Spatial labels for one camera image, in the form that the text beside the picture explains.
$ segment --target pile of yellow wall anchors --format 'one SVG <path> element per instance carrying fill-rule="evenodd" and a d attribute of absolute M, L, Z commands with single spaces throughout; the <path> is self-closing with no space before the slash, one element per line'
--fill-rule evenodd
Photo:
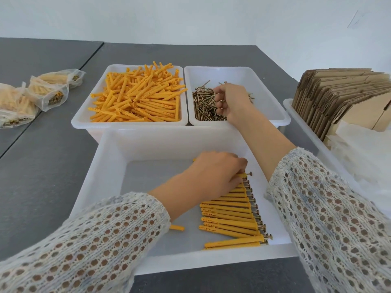
<path fill-rule="evenodd" d="M 91 122 L 179 121 L 180 94 L 187 88 L 180 84 L 178 69 L 174 74 L 168 71 L 172 68 L 171 63 L 153 62 L 124 73 L 107 73 L 103 91 L 91 94 L 96 98 L 96 107 L 88 108 L 96 112 Z"/>
<path fill-rule="evenodd" d="M 235 189 L 215 200 L 200 204 L 203 225 L 199 229 L 237 239 L 206 243 L 204 250 L 243 248 L 267 244 L 273 236 L 266 233 L 266 224 L 259 216 L 258 205 L 247 174 L 239 174 L 243 178 Z"/>

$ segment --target white wall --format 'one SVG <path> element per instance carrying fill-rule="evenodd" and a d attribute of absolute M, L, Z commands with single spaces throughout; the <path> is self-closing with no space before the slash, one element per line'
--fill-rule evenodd
<path fill-rule="evenodd" d="M 357 29 L 356 10 L 369 12 Z M 391 0 L 0 0 L 0 37 L 257 45 L 306 69 L 391 72 Z"/>

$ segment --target sleeve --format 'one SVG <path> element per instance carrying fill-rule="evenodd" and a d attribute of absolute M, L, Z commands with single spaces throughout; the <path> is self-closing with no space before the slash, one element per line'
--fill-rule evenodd
<path fill-rule="evenodd" d="M 111 197 L 0 262 L 0 292 L 128 293 L 134 267 L 169 227 L 168 212 L 149 194 Z"/>
<path fill-rule="evenodd" d="M 320 160 L 293 149 L 273 173 L 276 207 L 317 292 L 391 292 L 390 220 Z"/>

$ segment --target person's right hand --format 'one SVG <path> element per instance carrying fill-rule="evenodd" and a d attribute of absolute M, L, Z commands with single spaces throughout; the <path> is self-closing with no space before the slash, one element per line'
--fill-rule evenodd
<path fill-rule="evenodd" d="M 216 101 L 216 113 L 227 116 L 227 120 L 233 126 L 249 111 L 254 109 L 244 86 L 231 83 L 222 84 L 213 89 Z"/>

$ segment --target stack of plastic bags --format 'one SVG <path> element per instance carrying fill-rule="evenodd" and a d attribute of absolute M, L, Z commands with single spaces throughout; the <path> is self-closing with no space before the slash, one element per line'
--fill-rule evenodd
<path fill-rule="evenodd" d="M 31 122 L 38 108 L 46 112 L 63 104 L 69 89 L 82 84 L 85 72 L 78 69 L 31 76 L 26 88 L 0 83 L 0 128 L 12 128 Z"/>
<path fill-rule="evenodd" d="M 391 214 L 391 130 L 377 132 L 341 122 L 328 136 L 331 152 L 363 189 L 365 196 Z"/>

